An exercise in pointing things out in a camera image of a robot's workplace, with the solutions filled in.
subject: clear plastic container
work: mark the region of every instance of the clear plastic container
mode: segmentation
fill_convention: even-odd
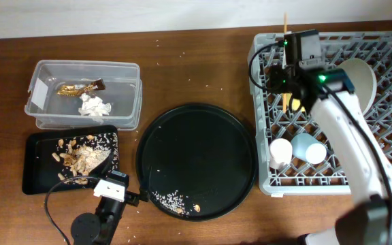
[[[90,84],[102,78],[105,90],[90,92],[112,110],[106,116],[81,116],[79,97],[58,95],[63,84]],[[140,119],[142,81],[135,63],[105,61],[40,61],[31,78],[31,92],[25,113],[36,117],[40,129],[71,129],[97,125],[114,125],[118,130],[134,130]]]

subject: wooden stick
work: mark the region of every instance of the wooden stick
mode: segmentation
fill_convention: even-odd
[[[284,12],[284,34],[286,33],[287,33],[287,13]],[[282,94],[282,111],[284,113],[287,112],[287,94]]]

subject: rectangular black tray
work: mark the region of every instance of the rectangular black tray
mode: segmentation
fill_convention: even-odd
[[[63,139],[65,144],[67,144],[69,140],[75,138],[77,143],[73,148],[83,144],[95,147],[98,143],[87,140],[87,135],[93,135],[97,139],[102,139],[101,146],[106,146],[111,150],[108,159],[96,167],[90,176],[104,177],[112,170],[118,170],[118,131],[115,126],[107,125],[34,133],[28,137],[25,149],[24,174],[22,177],[23,193],[27,195],[47,193],[51,187],[60,182],[57,176],[58,173],[62,173],[67,178],[72,177],[73,174],[69,168],[63,166],[63,161],[57,163],[52,157],[52,153],[60,154],[65,152],[65,147],[58,147],[60,139]],[[63,184],[55,191],[75,190],[83,187],[85,186],[75,183]]]

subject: round black tray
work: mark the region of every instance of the round black tray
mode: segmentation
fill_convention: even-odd
[[[206,221],[246,198],[255,181],[257,150],[232,114],[213,105],[188,104],[164,113],[147,128],[136,165],[140,182],[150,175],[150,200],[160,210],[187,221]],[[181,198],[188,214],[166,208],[156,192]]]

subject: black tray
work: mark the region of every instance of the black tray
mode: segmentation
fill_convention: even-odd
[[[93,135],[97,136],[99,139],[103,138],[104,143],[101,145],[108,147],[111,150],[111,153],[101,165],[90,173],[90,175],[104,177],[113,169],[117,170],[119,164],[117,132],[115,126],[107,125],[62,131],[48,131],[30,135],[27,139],[25,149],[24,174],[22,178],[23,193],[27,195],[47,193],[51,187],[60,181],[57,176],[58,173],[62,173],[66,177],[73,176],[69,168],[63,166],[63,161],[57,163],[52,157],[53,152],[57,154],[65,152],[64,147],[58,147],[59,139],[65,140],[65,144],[67,144],[69,140],[75,138],[77,141],[76,145],[81,146],[86,144],[86,146],[92,146],[93,141],[87,140],[85,136]],[[63,184],[55,191],[74,190],[83,187],[83,185],[75,183]]]
[[[254,139],[243,124],[221,108],[200,103],[158,117],[143,134],[136,157],[139,181],[150,178],[153,204],[186,221],[232,211],[247,196],[257,172]],[[155,193],[166,198],[175,193],[185,211],[171,211]],[[200,212],[194,211],[195,204]]]

